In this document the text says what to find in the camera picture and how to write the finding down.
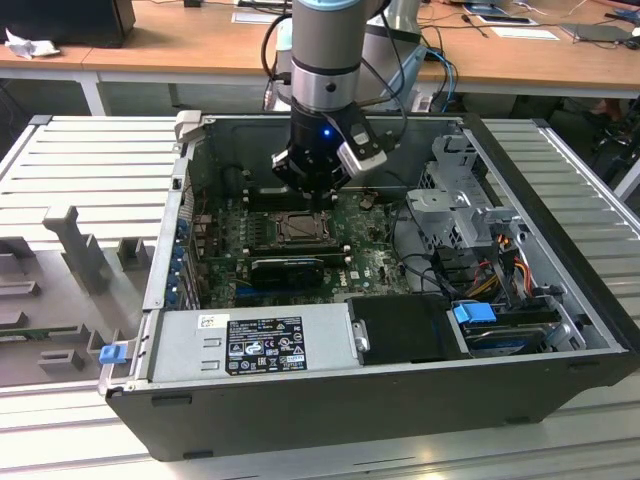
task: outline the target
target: computer case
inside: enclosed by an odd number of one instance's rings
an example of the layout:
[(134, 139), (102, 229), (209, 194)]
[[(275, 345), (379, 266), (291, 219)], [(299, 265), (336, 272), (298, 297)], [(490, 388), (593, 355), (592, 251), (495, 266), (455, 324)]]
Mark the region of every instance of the computer case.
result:
[(5, 28), (29, 40), (60, 45), (122, 47), (135, 23), (132, 0), (5, 0), (0, 35)]

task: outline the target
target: blue cable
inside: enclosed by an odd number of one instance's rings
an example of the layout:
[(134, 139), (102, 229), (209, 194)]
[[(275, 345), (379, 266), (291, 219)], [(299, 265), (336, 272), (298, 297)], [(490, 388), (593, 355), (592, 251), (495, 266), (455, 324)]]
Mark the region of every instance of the blue cable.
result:
[(442, 63), (442, 65), (444, 65), (444, 67), (447, 69), (447, 74), (449, 75), (449, 91), (447, 92), (447, 101), (444, 104), (444, 107), (442, 108), (442, 113), (444, 113), (447, 111), (447, 106), (449, 105), (449, 102), (451, 101), (451, 98), (453, 96), (453, 88), (454, 88), (453, 69), (451, 68), (451, 63), (449, 63), (449, 61), (445, 59), (442, 55), (440, 55), (438, 52), (431, 49), (427, 49), (427, 51), (429, 51), (434, 57), (436, 57), (440, 61), (440, 63)]

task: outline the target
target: desk leg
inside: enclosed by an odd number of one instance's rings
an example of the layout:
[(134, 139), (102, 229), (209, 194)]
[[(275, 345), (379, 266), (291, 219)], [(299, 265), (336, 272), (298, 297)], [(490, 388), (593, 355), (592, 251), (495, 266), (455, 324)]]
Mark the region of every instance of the desk leg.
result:
[(100, 83), (98, 74), (96, 72), (82, 72), (77, 81), (82, 87), (84, 98), (87, 100), (91, 115), (111, 115), (111, 109), (102, 91), (103, 85)]

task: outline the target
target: metal bracket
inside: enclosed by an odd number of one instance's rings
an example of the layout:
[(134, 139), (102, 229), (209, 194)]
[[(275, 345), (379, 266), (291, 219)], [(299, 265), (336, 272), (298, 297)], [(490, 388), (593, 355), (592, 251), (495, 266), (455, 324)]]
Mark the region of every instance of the metal bracket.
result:
[(176, 134), (176, 141), (187, 143), (202, 135), (204, 125), (202, 112), (200, 110), (183, 110), (176, 115), (176, 123), (173, 131)]

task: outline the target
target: warning label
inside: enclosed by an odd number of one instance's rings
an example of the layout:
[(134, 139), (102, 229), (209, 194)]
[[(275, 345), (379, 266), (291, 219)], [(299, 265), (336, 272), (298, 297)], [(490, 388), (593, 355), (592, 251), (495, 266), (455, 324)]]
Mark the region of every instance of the warning label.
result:
[(229, 375), (307, 369), (302, 318), (233, 320), (227, 323)]

